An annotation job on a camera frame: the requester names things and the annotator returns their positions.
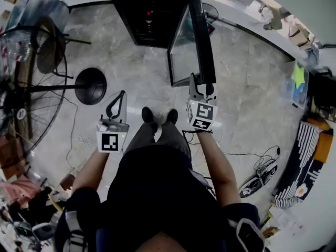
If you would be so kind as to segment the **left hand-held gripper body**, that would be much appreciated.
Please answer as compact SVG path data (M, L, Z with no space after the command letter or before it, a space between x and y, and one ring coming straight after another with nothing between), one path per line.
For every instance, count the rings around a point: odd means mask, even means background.
M129 125L114 120L100 119L97 124L97 145L101 153L120 153L129 130Z

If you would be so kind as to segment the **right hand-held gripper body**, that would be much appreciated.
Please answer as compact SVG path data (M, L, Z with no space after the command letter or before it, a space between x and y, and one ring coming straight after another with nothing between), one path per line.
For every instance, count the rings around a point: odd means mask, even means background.
M217 97L189 96L186 111L192 128L210 131L218 112Z

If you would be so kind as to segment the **person's right forearm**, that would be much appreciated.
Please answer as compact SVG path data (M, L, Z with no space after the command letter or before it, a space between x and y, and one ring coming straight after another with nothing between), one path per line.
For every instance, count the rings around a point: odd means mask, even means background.
M222 207L241 203L234 170L213 135L200 132L197 137L204 153L217 201Z

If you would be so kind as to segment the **person's left forearm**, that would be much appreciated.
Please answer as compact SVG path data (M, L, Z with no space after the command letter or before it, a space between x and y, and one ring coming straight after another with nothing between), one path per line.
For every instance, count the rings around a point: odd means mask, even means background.
M95 191L98 189L109 155L109 153L99 152L98 149L92 153L75 177L72 194L85 187L92 188Z

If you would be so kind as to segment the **black mini fridge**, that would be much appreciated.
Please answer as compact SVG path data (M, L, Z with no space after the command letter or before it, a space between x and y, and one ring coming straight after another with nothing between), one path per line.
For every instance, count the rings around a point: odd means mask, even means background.
M111 0L133 42L167 49L188 0Z

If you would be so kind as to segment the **person's left black shoe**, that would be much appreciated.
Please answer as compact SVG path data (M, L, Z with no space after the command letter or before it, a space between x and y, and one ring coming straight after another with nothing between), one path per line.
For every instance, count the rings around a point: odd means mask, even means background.
M143 107L141 117L144 123L150 123L154 121L154 115L149 107Z

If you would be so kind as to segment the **person's black shoe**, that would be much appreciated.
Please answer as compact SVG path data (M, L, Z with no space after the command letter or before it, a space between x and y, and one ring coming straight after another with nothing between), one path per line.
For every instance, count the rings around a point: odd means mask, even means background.
M143 107L141 117L144 123L150 123L154 121L154 115L149 107Z
M176 109L171 109L167 114L166 122L170 122L173 125L176 125L178 116L178 111Z

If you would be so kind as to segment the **black standing fan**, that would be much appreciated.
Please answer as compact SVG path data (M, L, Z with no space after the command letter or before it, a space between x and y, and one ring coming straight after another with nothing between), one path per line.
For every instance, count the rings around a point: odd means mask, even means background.
M106 78L97 68L80 72L74 83L68 82L70 78L41 73L30 45L31 33L36 28L21 26L0 34L0 38L23 42L21 61L7 64L0 53L0 137L17 137L24 154L32 151L49 130L66 90L73 90L77 99L86 105L100 102L107 90ZM71 76L67 59L59 64L58 72Z

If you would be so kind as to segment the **person's right black shoe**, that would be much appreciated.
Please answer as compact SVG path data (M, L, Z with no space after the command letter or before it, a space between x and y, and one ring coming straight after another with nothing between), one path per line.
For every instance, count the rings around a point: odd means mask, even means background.
M173 125L176 125L178 116L178 111L176 109L171 109L167 114L166 122L170 122Z

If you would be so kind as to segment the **person's grey trousers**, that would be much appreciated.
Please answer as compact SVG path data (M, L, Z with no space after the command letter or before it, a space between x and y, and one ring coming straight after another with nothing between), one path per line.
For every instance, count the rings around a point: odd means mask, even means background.
M143 123L129 143L125 153L133 152L145 159L165 159L183 164L191 169L190 149L186 140L176 128L167 121L162 125L162 133L156 141L154 135L158 125L156 122Z

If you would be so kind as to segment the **brown cardboard piece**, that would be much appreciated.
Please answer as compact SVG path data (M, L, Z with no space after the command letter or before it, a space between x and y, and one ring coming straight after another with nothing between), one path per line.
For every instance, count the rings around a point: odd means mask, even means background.
M73 174L67 174L60 182L60 187L64 191L71 191L75 181L75 176Z

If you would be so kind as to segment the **dark wicker chair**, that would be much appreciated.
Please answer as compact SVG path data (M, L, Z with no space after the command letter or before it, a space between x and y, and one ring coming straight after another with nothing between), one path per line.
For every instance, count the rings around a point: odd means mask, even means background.
M58 66L65 59L66 45L70 42L90 45L91 42L70 38L61 32L51 17L43 16L36 23L30 36L30 45L37 56L37 68L42 74L54 74L70 78L67 73L59 73Z

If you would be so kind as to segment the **dark sneaker white print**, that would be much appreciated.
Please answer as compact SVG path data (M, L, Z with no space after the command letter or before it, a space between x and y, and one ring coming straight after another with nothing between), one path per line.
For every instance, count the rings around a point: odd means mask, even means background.
M268 166L258 168L256 170L256 174L240 187L240 198L247 198L265 186L276 173L277 168L277 163L272 163Z

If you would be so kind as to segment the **large clear storage box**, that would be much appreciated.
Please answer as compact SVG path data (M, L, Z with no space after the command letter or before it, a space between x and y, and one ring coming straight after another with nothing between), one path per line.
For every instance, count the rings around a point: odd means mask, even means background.
M304 68L304 78L306 83L302 84L299 89L296 89L295 83L291 80L291 75L295 63L297 62L292 61L285 64L286 71L285 79L282 84L282 94L286 99L290 100L296 108L304 109L307 104L309 72Z

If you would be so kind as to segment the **green star toy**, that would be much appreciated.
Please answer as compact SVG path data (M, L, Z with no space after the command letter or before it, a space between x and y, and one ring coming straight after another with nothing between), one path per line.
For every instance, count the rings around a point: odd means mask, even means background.
M295 83L296 89L299 89L302 84L305 84L305 69L300 67L297 63L294 64L291 80Z

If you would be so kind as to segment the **olive green bag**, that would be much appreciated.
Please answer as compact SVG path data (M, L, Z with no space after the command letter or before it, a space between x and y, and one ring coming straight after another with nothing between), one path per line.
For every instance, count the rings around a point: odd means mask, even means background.
M261 8L261 15L264 30L281 30L281 14L279 8L264 5Z

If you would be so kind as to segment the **pink cloth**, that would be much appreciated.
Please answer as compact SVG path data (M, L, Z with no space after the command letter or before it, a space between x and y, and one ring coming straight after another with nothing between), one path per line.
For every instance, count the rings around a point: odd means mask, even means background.
M11 183L0 182L0 187L5 191L9 205L17 202L21 209L28 208L29 202L41 192L38 185L24 176Z

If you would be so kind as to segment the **blue denim cloth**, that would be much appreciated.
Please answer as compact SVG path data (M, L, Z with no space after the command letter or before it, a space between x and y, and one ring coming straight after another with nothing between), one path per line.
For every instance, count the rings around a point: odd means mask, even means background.
M305 50L307 57L306 63L311 67L315 67L319 64L319 48L318 45L313 43L309 49Z

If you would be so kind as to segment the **black office chair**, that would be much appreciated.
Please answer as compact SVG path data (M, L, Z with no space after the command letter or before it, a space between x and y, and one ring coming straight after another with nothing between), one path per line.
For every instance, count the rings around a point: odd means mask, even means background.
M309 112L336 123L336 76L328 69L309 73Z

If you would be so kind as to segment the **water jug pack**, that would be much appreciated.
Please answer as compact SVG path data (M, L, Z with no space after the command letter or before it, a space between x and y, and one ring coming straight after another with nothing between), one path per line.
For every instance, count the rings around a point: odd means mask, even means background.
M23 42L8 37L0 38L0 53L2 59L10 64L21 61L23 57Z

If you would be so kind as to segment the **black white striped cloth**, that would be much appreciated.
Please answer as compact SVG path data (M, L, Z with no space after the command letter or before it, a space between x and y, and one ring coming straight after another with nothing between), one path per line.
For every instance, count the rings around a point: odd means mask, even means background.
M294 206L297 203L301 203L302 200L296 196L284 199L274 199L276 208L286 209Z

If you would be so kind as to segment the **plastic wrapped grey panel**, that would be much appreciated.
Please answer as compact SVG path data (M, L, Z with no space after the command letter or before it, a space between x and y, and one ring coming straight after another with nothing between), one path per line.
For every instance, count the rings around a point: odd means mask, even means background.
M60 0L21 0L11 10L4 30L17 26L35 26L42 17L50 17L62 32L67 25L69 15L68 6Z

